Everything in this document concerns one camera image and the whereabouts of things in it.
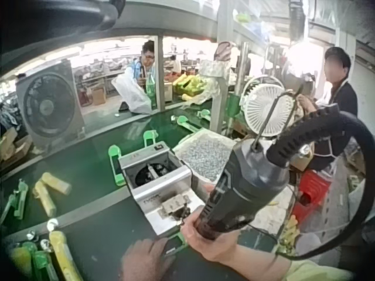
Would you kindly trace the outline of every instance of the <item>green bottle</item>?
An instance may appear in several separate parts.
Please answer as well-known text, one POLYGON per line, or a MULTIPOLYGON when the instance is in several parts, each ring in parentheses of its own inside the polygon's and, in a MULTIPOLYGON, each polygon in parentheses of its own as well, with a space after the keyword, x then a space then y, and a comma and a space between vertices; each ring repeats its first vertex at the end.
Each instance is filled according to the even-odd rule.
POLYGON ((146 93, 149 99, 151 100, 151 107, 155 107, 156 106, 155 80, 151 72, 147 73, 146 93))

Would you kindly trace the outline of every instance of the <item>blue shirt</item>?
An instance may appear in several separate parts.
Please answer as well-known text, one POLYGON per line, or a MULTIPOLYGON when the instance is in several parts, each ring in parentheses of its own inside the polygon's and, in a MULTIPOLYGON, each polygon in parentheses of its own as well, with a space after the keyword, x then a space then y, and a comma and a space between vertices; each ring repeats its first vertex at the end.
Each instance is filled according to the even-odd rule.
MULTIPOLYGON (((131 67, 133 69, 134 79, 140 78, 142 64, 139 60, 133 61, 128 67, 131 67)), ((147 77, 147 73, 150 73, 150 72, 152 73, 152 76, 155 79, 155 64, 153 64, 151 68, 146 72, 146 77, 147 77)))

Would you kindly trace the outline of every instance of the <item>red crate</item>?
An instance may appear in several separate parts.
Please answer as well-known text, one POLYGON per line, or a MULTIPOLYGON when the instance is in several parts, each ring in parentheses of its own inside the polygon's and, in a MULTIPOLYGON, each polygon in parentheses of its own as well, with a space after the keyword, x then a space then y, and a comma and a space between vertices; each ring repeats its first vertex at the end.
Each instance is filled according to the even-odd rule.
POLYGON ((331 183, 331 180, 328 180, 311 170, 307 170, 302 175, 299 184, 299 191, 302 195, 296 202, 292 212, 299 223, 317 208, 319 203, 326 196, 331 183))

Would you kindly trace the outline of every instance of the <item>rotary tool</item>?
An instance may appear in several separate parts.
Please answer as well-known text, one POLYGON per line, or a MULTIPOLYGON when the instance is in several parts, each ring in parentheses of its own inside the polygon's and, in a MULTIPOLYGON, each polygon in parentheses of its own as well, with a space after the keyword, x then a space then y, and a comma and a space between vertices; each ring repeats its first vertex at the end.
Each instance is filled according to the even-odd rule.
POLYGON ((222 233, 249 224, 256 213, 284 189, 289 180, 289 161, 303 145, 343 133, 357 140, 366 165, 366 184, 357 213, 346 228, 326 244, 304 255, 288 258, 307 259, 338 246, 360 227, 373 205, 375 141, 359 119, 339 111, 337 104, 306 115, 280 134, 268 148, 262 147, 258 138, 245 138, 236 144, 196 221, 198 232, 215 240, 222 233))

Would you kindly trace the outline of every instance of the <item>hand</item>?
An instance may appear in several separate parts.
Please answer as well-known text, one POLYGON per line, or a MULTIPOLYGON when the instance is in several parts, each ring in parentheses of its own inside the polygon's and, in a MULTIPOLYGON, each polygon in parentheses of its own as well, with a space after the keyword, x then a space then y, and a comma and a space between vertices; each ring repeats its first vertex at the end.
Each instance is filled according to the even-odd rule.
POLYGON ((122 281, 159 281, 175 257, 163 260, 162 254, 168 239, 156 242, 150 239, 136 241, 122 257, 122 281))
POLYGON ((138 78, 137 79, 137 83, 141 87, 144 86, 144 85, 146 85, 146 78, 138 78))
POLYGON ((237 248, 237 240, 240 231, 232 231, 221 234, 215 241, 203 238, 194 227, 203 207, 197 208, 193 214, 185 219, 185 224, 181 227, 181 233, 186 242, 202 256, 211 262, 225 263, 231 259, 237 248))
POLYGON ((308 97, 304 95, 298 95, 297 101, 300 103, 302 108, 308 113, 316 111, 316 108, 313 106, 312 101, 308 97))

